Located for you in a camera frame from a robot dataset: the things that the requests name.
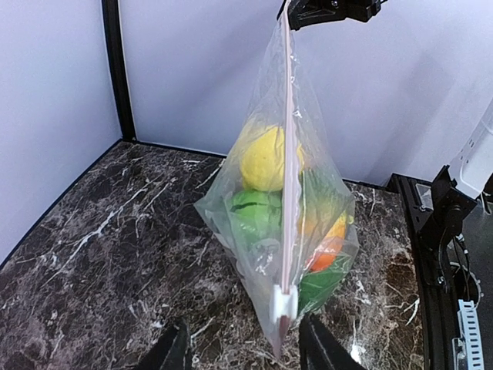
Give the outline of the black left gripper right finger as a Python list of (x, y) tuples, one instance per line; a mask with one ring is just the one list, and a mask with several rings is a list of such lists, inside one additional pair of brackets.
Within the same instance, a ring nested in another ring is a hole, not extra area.
[(364, 370), (315, 314), (306, 314), (299, 326), (302, 370)]

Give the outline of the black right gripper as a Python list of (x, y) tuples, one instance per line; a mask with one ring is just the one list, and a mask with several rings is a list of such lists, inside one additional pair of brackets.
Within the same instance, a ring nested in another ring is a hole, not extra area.
[(290, 29), (352, 19), (368, 22), (386, 0), (294, 0), (287, 8)]

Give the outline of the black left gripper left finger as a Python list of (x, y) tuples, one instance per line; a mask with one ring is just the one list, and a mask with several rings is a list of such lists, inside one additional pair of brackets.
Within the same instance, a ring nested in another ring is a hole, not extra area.
[(186, 321), (178, 318), (170, 324), (134, 369), (190, 370), (191, 346)]

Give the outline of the green toy bell pepper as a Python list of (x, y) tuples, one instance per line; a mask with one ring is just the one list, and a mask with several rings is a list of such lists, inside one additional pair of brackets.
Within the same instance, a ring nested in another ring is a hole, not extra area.
[(305, 314), (322, 307), (346, 277), (354, 257), (343, 254), (327, 269), (306, 274), (300, 282), (298, 313)]

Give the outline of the orange toy orange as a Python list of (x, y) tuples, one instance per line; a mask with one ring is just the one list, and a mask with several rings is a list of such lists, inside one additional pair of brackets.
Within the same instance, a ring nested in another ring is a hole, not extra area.
[(314, 261), (310, 266), (310, 271), (318, 272), (329, 268), (342, 250), (343, 245), (344, 240), (340, 237), (323, 239), (315, 250)]

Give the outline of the clear zip top bag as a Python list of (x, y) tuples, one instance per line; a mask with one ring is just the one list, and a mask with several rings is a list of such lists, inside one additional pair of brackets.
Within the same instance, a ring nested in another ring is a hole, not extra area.
[[(285, 135), (283, 189), (279, 190), (281, 233), (280, 239), (264, 239), (247, 249), (234, 240), (226, 202), (235, 193), (252, 190), (243, 185), (240, 158), (266, 126), (282, 127)], [(206, 195), (195, 205), (230, 255), (275, 355), (282, 352), (290, 328), (306, 314), (298, 313), (300, 282), (311, 272), (315, 250), (322, 240), (344, 240), (338, 257), (346, 254), (355, 259), (359, 250), (354, 226), (355, 199), (345, 184), (351, 195), (350, 206), (330, 233), (315, 239), (298, 231), (302, 171), (320, 169), (342, 180), (328, 153), (323, 128), (317, 98), (304, 78), (295, 52), (292, 30), (286, 18), (277, 19), (240, 135)]]

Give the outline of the green orange toy mango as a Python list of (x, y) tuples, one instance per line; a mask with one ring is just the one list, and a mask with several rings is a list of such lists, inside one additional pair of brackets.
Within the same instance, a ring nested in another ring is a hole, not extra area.
[(320, 169), (308, 168), (300, 175), (302, 187), (297, 227), (306, 237), (321, 239), (347, 212), (351, 195), (341, 179)]

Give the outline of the green toy watermelon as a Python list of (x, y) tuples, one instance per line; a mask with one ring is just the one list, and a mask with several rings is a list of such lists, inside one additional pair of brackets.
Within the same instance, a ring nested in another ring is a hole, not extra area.
[(239, 247), (250, 249), (264, 239), (280, 239), (281, 192), (242, 190), (227, 202), (232, 234)]

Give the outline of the yellow toy lemon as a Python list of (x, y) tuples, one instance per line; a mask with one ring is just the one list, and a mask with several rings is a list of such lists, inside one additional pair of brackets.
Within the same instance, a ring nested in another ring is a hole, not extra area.
[(279, 191), (283, 189), (284, 130), (266, 126), (240, 158), (240, 173), (247, 189)]

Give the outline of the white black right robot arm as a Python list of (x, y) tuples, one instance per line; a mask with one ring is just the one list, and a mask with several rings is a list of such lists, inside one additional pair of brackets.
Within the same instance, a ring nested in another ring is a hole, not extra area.
[[(368, 22), (386, 1), (283, 1), (277, 19), (290, 30), (353, 19)], [(420, 201), (419, 186), (430, 186), (433, 209)], [(466, 217), (492, 200), (492, 101), (459, 154), (431, 183), (393, 174), (388, 183), (404, 201), (411, 239), (424, 333), (424, 369), (485, 369), (476, 307), (479, 281), (471, 272), (462, 236)], [(448, 257), (452, 242), (458, 260)], [(301, 369), (364, 369), (337, 343), (320, 319), (309, 314), (300, 329)]]

